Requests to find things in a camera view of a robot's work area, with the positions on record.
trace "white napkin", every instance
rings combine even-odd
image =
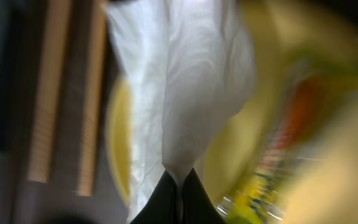
[[[253,50],[234,0],[115,2],[106,12],[131,87],[131,221],[164,167],[181,186],[219,127],[250,97]]]

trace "wooden strip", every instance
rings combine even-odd
[[[91,196],[98,138],[98,118],[106,48],[106,18],[102,9],[105,0],[93,0],[91,36],[88,44],[85,103],[81,137],[80,171],[77,194]]]
[[[27,178],[48,182],[71,0],[48,0]]]

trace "white cloth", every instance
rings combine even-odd
[[[131,87],[131,221],[165,168],[180,184],[242,108],[254,87],[253,51],[234,0],[128,1],[106,12]]]

